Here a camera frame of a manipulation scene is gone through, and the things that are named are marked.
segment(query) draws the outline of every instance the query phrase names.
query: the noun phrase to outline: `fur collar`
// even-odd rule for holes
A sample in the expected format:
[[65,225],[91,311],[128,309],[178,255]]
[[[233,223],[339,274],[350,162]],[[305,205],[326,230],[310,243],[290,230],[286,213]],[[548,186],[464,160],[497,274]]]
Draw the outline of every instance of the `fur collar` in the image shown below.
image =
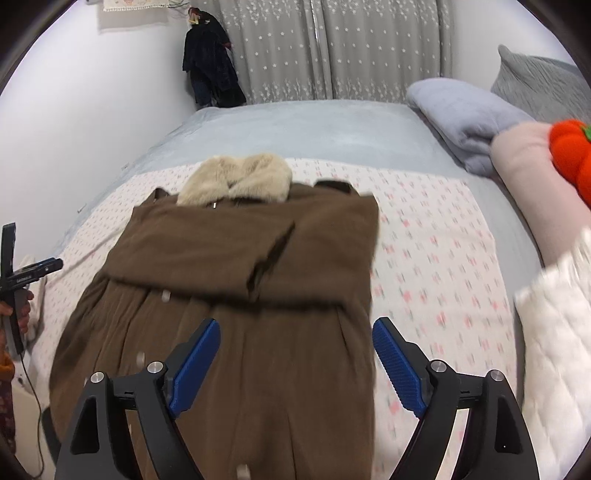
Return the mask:
[[247,158],[217,155],[204,161],[189,177],[177,204],[203,206],[236,198],[284,202],[290,184],[291,169],[278,155],[261,153]]

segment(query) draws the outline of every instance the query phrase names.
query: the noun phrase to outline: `light blue bed sheet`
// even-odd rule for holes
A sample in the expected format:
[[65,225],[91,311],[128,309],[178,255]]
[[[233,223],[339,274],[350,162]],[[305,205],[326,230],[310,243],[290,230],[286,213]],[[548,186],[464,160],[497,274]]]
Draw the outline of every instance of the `light blue bed sheet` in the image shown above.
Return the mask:
[[197,112],[86,207],[56,254],[94,206],[133,175],[196,163],[212,155],[261,151],[465,179],[495,237],[509,299],[540,271],[535,242],[503,188],[456,164],[440,137],[409,107],[355,100],[267,103]]

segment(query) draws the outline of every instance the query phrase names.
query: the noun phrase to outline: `gray curtain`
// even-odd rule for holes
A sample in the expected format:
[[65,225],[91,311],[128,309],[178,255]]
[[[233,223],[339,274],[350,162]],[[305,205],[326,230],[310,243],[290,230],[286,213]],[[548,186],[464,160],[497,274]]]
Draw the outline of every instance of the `gray curtain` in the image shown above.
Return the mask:
[[450,0],[198,0],[232,40],[249,103],[402,102],[451,73]]

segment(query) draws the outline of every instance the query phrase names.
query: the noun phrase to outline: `gray pillow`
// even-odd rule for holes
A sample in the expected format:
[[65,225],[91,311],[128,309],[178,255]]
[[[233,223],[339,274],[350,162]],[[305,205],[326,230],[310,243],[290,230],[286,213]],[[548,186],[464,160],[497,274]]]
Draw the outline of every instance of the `gray pillow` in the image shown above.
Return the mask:
[[491,92],[538,122],[576,118],[591,123],[591,88],[574,66],[499,46],[501,70]]

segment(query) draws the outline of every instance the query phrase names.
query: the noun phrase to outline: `pumpkin plush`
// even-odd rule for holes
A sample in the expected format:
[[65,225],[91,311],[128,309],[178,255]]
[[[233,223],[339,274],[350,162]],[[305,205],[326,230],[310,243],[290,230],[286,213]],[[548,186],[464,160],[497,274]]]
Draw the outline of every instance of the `pumpkin plush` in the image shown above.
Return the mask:
[[578,120],[555,124],[550,130],[550,152],[556,170],[591,206],[591,126]]

